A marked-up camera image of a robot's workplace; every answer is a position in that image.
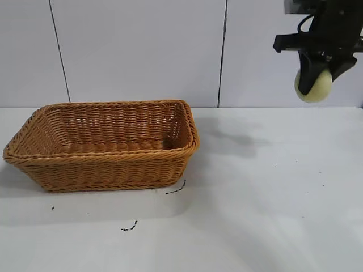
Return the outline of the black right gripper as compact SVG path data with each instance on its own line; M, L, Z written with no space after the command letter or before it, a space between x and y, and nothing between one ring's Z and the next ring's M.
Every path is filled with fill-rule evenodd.
M287 14L307 15L296 33L277 35L273 43L278 53L299 53L298 88L303 95L325 69L334 82L355 66L353 54L362 52L362 1L285 1L284 7Z

